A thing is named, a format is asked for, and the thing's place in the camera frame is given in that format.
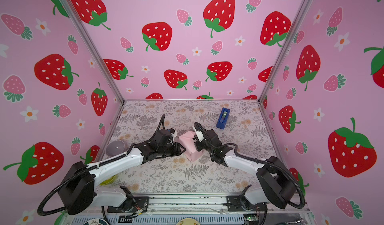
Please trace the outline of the purple wrapping paper sheet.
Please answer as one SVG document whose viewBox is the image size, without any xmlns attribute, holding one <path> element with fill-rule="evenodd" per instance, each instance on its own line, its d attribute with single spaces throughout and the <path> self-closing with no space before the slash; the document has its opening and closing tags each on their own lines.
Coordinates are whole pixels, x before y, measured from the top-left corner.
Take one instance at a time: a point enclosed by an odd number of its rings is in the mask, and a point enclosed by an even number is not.
<svg viewBox="0 0 384 225">
<path fill-rule="evenodd" d="M 195 135 L 195 132 L 188 131 L 179 137 L 179 143 L 186 149 L 184 154 L 191 162 L 195 162 L 203 155 L 203 151 L 198 151 L 196 148 Z"/>
</svg>

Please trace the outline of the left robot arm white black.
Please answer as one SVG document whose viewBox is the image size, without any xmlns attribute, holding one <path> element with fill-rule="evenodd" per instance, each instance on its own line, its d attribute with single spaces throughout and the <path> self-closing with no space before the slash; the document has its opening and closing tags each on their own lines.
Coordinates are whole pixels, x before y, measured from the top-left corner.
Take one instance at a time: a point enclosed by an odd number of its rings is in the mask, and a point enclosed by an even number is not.
<svg viewBox="0 0 384 225">
<path fill-rule="evenodd" d="M 139 207 L 139 199 L 125 186 L 118 189 L 103 189 L 100 184 L 129 168 L 147 162 L 177 157 L 186 148 L 174 138 L 174 129 L 161 129 L 153 136 L 109 159 L 85 165 L 77 162 L 72 165 L 63 181 L 56 186 L 39 204 L 37 213 L 48 216 L 65 211 L 77 215 L 88 207 L 110 207 L 113 211 L 129 212 Z"/>
</svg>

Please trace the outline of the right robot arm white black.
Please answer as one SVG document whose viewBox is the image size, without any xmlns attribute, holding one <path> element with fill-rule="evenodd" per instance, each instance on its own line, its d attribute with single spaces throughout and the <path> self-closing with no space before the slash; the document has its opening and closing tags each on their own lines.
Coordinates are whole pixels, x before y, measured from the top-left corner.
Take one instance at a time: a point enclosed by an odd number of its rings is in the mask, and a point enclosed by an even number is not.
<svg viewBox="0 0 384 225">
<path fill-rule="evenodd" d="M 260 187 L 248 186 L 239 195 L 240 204 L 245 210 L 259 203 L 271 203 L 280 209 L 288 205 L 296 209 L 304 208 L 304 192 L 279 158 L 251 158 L 239 153 L 237 144 L 223 144 L 214 130 L 195 128 L 194 131 L 196 148 L 208 151 L 213 162 L 257 177 Z"/>
</svg>

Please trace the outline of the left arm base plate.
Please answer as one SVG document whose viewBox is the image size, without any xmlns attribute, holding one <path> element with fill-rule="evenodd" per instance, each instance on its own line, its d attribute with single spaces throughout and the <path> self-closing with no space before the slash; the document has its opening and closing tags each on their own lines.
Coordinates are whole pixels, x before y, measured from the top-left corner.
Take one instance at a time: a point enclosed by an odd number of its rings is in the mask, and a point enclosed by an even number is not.
<svg viewBox="0 0 384 225">
<path fill-rule="evenodd" d="M 145 213 L 148 209 L 150 197 L 134 196 L 125 186 L 120 186 L 125 193 L 125 200 L 119 207 L 108 206 L 108 213 Z"/>
</svg>

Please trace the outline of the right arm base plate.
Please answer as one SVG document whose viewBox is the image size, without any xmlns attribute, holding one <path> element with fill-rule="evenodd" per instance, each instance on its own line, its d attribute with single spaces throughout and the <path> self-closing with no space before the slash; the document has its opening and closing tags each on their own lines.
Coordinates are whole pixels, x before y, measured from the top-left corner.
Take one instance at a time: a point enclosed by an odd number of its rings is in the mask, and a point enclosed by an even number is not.
<svg viewBox="0 0 384 225">
<path fill-rule="evenodd" d="M 230 212 L 266 212 L 268 210 L 266 203 L 252 204 L 245 198 L 246 191 L 252 185 L 248 185 L 239 195 L 226 196 L 226 202 L 223 203 Z"/>
</svg>

